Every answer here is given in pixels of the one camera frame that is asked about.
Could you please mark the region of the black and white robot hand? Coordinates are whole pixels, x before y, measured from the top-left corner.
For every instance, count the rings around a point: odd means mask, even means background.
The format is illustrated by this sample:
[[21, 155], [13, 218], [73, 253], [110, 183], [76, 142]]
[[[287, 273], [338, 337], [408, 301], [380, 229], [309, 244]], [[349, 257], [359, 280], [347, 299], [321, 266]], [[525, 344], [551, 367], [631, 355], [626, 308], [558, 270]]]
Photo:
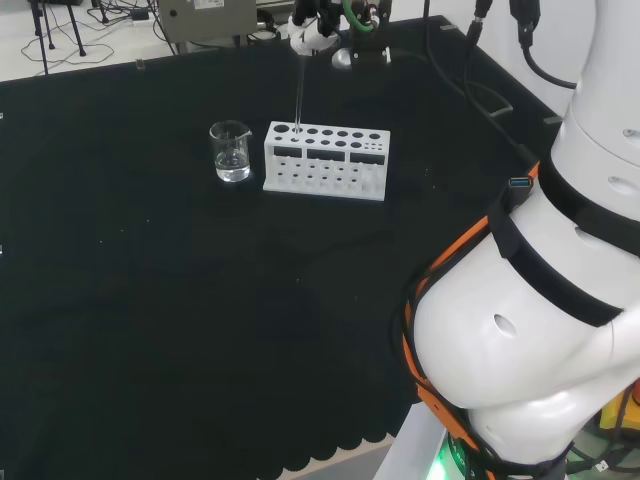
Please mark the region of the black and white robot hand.
[[300, 56], [313, 56], [339, 39], [343, 7], [339, 1], [295, 0], [287, 24], [291, 48]]

